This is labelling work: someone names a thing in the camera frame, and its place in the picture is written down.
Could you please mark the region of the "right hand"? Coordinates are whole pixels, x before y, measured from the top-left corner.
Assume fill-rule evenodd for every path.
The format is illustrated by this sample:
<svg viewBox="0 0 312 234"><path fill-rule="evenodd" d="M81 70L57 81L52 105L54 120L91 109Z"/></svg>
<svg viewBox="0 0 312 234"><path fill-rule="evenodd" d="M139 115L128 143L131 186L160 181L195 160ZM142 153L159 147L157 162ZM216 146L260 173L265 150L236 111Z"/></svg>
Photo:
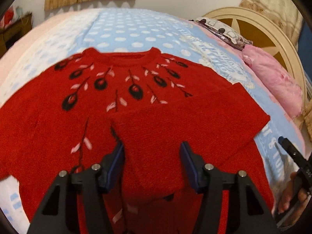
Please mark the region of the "right hand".
<svg viewBox="0 0 312 234"><path fill-rule="evenodd" d="M294 188L294 179L297 176L296 172L292 172L290 175L290 181L287 183L286 188L284 189L281 199L278 203L278 213L284 213L286 210L289 209L290 207L290 201L293 199L295 196L295 192L293 191ZM299 206L297 209L294 210L293 212L293 217L300 217L301 214L303 213L305 207L308 204L310 196L304 189L300 189L298 193L298 201L299 201Z"/></svg>

